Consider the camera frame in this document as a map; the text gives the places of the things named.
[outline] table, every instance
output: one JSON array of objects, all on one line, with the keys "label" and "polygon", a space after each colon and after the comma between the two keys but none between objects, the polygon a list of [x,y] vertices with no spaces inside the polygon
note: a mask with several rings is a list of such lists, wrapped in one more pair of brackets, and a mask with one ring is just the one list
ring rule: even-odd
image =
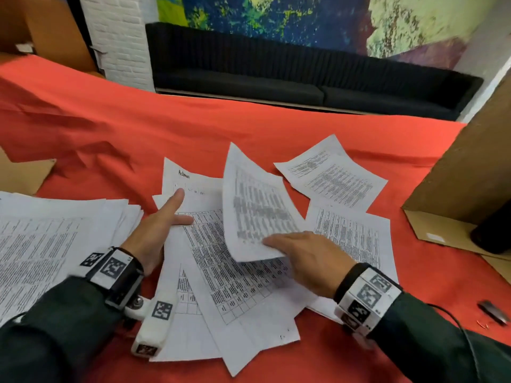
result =
[{"label": "table", "polygon": [[[40,197],[128,198],[148,213],[161,192],[163,158],[220,177],[235,142],[265,170],[335,133],[361,166],[388,179],[368,212],[391,220],[399,281],[425,302],[450,310],[463,326],[511,345],[511,331],[476,302],[511,312],[511,286],[478,255],[416,239],[400,206],[462,124],[404,116],[359,116],[284,109],[151,92],[102,80],[35,56],[0,66],[0,144],[13,161],[57,158]],[[305,216],[308,199],[286,186]],[[158,274],[143,294],[151,296]],[[237,381],[407,381],[379,351],[363,351],[340,326],[308,310],[296,319],[300,342],[261,352]],[[90,382],[230,381],[221,360],[149,363],[117,336],[87,372]]]}]

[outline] person's right hand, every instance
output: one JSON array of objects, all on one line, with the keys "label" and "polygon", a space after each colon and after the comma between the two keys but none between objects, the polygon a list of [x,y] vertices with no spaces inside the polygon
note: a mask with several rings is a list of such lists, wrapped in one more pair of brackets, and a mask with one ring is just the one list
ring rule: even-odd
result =
[{"label": "person's right hand", "polygon": [[356,262],[328,238],[310,231],[274,234],[263,239],[289,257],[294,279],[318,296],[334,298]]}]

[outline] metal screw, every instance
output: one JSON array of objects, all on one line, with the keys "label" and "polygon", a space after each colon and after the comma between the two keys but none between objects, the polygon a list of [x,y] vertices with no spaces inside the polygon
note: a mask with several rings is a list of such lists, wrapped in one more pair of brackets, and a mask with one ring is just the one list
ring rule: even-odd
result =
[{"label": "metal screw", "polygon": [[137,310],[140,309],[144,305],[144,300],[142,297],[137,297],[129,304],[130,309]]}]

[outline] couch backrest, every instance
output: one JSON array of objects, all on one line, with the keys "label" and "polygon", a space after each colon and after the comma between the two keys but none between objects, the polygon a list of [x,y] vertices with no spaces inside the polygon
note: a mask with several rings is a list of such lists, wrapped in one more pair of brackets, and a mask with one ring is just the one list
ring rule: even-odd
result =
[{"label": "couch backrest", "polygon": [[450,70],[161,22],[147,24],[146,32],[153,72],[200,68],[416,98],[450,109],[457,108],[467,86],[479,79]]}]

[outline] person's right arm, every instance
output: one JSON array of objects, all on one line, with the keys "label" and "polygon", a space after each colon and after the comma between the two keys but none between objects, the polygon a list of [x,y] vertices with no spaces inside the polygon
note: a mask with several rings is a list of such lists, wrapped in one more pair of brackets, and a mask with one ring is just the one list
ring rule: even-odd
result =
[{"label": "person's right arm", "polygon": [[[343,280],[357,278],[353,276],[356,262],[321,235],[308,231],[276,234],[263,243],[286,254],[297,282],[318,296],[334,298]],[[510,382],[511,347],[471,331],[467,334],[481,382]],[[408,293],[397,297],[369,338],[414,383],[478,381],[462,331]]]}]

